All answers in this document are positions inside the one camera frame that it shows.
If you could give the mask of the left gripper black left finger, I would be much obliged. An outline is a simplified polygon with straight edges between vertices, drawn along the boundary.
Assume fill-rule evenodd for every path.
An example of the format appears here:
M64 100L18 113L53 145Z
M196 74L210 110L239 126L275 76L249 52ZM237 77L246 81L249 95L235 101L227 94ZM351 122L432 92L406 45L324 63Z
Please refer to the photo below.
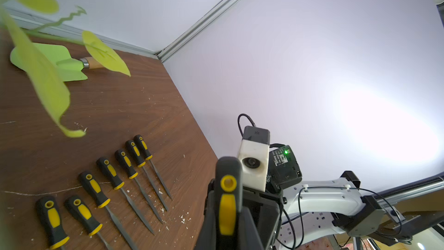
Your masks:
M208 194L205 201L204 221L194 250L216 249L217 229L215 205L215 179L212 179L208 185Z

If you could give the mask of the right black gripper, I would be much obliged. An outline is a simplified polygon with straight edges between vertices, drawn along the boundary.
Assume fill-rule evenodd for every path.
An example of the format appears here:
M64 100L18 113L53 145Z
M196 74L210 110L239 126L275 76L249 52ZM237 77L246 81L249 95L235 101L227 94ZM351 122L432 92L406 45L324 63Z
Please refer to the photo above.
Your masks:
M302 172L289 145L272 144L269 153L265 192L244 190L243 205L248 208L262 246L273 249L282 221L288 220L284 190L302 181Z

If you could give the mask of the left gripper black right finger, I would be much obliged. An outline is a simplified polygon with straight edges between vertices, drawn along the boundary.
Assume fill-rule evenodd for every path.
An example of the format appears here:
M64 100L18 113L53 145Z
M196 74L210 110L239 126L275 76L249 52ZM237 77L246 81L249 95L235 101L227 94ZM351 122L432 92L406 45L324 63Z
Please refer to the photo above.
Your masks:
M237 231L238 250L264 250L259 233L248 208L241 210Z

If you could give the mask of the yellow black needle file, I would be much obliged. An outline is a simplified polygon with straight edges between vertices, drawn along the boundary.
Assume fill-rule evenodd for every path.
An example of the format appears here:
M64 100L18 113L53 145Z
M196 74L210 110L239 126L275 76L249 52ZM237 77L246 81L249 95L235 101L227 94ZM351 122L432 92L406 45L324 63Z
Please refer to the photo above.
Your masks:
M36 201L35 209L45 230L50 250L64 250L69 236L66 234L56 198L50 195Z

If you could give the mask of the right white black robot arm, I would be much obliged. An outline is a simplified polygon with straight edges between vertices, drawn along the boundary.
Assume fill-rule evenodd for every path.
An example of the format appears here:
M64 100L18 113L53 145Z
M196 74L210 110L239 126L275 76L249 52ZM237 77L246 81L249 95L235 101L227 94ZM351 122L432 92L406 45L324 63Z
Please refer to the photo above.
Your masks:
M238 152L244 170L244 205L255 216L265 250L294 250L325 236L372 236L385 244L409 244L401 215L398 228L383 231L380 222L394 211L382 196L363 189L351 171L332 181L303 182L292 149L244 141Z

